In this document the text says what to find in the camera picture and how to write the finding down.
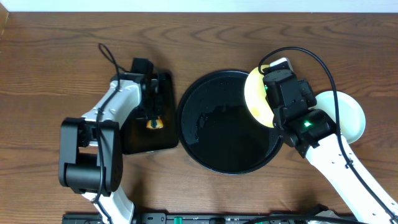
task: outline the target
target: wooden table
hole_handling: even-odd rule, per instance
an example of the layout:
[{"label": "wooden table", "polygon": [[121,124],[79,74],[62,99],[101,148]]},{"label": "wooden table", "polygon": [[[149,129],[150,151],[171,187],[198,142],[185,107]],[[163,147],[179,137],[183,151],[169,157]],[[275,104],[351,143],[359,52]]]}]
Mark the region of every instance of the wooden table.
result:
[{"label": "wooden table", "polygon": [[[213,70],[251,70],[278,47],[298,45],[327,63],[338,90],[366,115],[351,145],[398,199],[398,17],[393,14],[12,13],[0,41],[0,222],[60,223],[65,212],[94,212],[58,182],[60,125],[91,109],[114,67],[151,59],[174,73],[176,100]],[[296,74],[315,92],[330,89],[320,66],[300,52]],[[303,212],[322,203],[348,207],[328,181],[284,146],[265,167],[229,176],[204,169],[181,145],[126,156],[122,186],[137,207],[170,213]]]}]

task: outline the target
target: black cable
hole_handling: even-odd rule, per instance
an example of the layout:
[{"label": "black cable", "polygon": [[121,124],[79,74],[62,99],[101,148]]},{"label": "black cable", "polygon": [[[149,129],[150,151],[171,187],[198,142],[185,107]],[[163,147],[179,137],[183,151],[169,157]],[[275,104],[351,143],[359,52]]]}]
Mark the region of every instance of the black cable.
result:
[{"label": "black cable", "polygon": [[111,216],[106,212],[102,204],[98,202],[97,205],[98,208],[101,210],[101,212],[105,215],[106,219],[108,220],[108,224],[113,224]]},{"label": "black cable", "polygon": [[[97,137],[97,143],[98,143],[98,157],[99,157],[99,187],[98,187],[98,193],[95,196],[95,198],[91,201],[92,203],[97,203],[98,200],[101,197],[102,191],[104,189],[104,173],[105,173],[105,167],[104,167],[104,156],[103,156],[103,148],[102,148],[102,142],[101,142],[101,137],[102,137],[102,132],[100,129],[100,120],[104,111],[104,108],[106,105],[112,100],[112,98],[115,96],[115,94],[119,91],[120,88],[120,73],[119,73],[119,67],[118,64],[116,63],[116,60],[113,57],[113,54],[110,52],[110,50],[104,45],[104,44],[98,44],[99,51],[104,55],[105,58],[110,60],[112,64],[115,66],[116,69],[116,74],[118,78],[118,85],[115,88],[115,90],[112,92],[112,94],[105,100],[105,102],[98,108],[97,111],[97,116],[96,116],[96,137]],[[106,55],[104,52],[103,48],[107,51],[109,56]]]},{"label": "black cable", "polygon": [[318,217],[318,216],[311,216],[311,215],[276,215],[276,216],[271,216],[271,217],[256,218],[256,219],[247,221],[243,224],[256,224],[256,223],[260,223],[260,222],[269,222],[269,221],[275,221],[275,220],[306,220],[306,221],[330,222],[330,223],[336,223],[336,224],[365,224],[362,222],[345,220],[342,218]]},{"label": "black cable", "polygon": [[113,58],[113,57],[107,56],[107,55],[103,52],[103,50],[101,49],[102,47],[100,47],[100,45],[101,45],[102,47],[104,47],[104,48],[106,49],[106,51],[108,51],[109,56],[112,55],[112,54],[111,54],[111,52],[109,51],[109,49],[108,49],[104,44],[101,44],[101,43],[98,44],[99,50],[100,50],[101,53],[104,55],[104,57],[105,57],[106,59],[108,59],[108,61],[110,61],[112,64],[114,64],[115,66],[117,66],[118,68],[120,68],[120,70],[122,70],[122,71],[124,71],[124,72],[129,72],[129,70],[123,68],[122,66],[120,66],[120,65],[118,65],[118,64],[115,64],[114,58]]},{"label": "black cable", "polygon": [[335,113],[336,113],[336,135],[337,135],[337,141],[338,141],[338,145],[340,147],[340,151],[341,154],[343,155],[345,161],[347,162],[346,164],[346,168],[350,168],[355,177],[360,181],[360,183],[363,185],[363,187],[369,192],[370,195],[372,195],[372,197],[376,200],[376,202],[384,209],[384,211],[386,211],[386,213],[391,217],[391,221],[395,220],[398,223],[398,217],[395,216],[389,209],[388,207],[381,201],[381,199],[373,192],[373,190],[367,185],[367,183],[365,183],[365,181],[362,179],[362,177],[360,176],[360,174],[356,171],[356,169],[354,168],[353,165],[353,161],[351,159],[348,158],[347,153],[344,150],[343,147],[343,141],[341,140],[341,131],[340,131],[340,116],[339,116],[339,111],[338,111],[338,99],[337,99],[337,90],[336,90],[336,85],[335,85],[335,81],[328,69],[328,67],[325,65],[325,63],[322,62],[322,60],[316,56],[314,53],[312,53],[311,51],[301,48],[301,47],[282,47],[279,49],[276,49],[274,51],[272,51],[271,53],[267,54],[264,58],[261,59],[260,63],[259,63],[259,73],[265,75],[265,73],[261,70],[261,65],[271,56],[274,55],[277,52],[281,52],[284,50],[298,50],[301,52],[304,52],[310,56],[312,56],[324,69],[324,71],[326,72],[326,74],[329,77],[329,81],[331,84],[331,89],[333,90],[333,97],[334,97],[334,101],[335,101]]}]

